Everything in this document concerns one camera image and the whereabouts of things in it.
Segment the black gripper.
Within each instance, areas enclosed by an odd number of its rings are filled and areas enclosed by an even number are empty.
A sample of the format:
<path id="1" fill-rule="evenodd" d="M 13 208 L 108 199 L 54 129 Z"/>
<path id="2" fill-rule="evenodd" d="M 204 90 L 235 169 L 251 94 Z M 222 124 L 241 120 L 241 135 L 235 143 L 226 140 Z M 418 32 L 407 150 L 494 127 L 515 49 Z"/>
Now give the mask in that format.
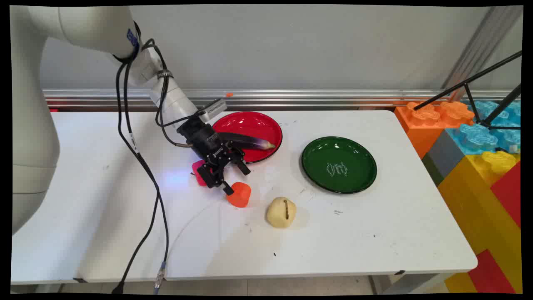
<path id="1" fill-rule="evenodd" d="M 200 185 L 221 188 L 229 196 L 234 194 L 234 190 L 224 179 L 224 167 L 234 163 L 243 175 L 251 173 L 244 160 L 244 152 L 232 140 L 221 138 L 210 124 L 198 116 L 188 118 L 177 128 L 177 133 L 185 138 L 187 144 L 192 145 L 193 151 L 205 162 L 197 167 Z"/>

